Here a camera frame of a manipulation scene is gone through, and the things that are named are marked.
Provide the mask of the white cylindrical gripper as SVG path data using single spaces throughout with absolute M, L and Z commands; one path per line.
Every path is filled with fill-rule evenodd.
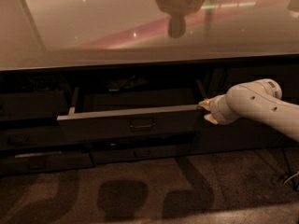
M 218 95 L 211 99 L 205 99 L 199 103 L 209 114 L 204 115 L 205 120 L 214 125 L 229 125 L 240 118 L 226 102 L 225 95 Z

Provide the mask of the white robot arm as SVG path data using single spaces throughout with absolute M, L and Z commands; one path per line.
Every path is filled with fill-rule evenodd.
M 225 94 L 198 105 L 208 111 L 205 120 L 229 125 L 240 118 L 252 119 L 299 141 L 299 105 L 281 100 L 282 89 L 273 79 L 240 83 Z

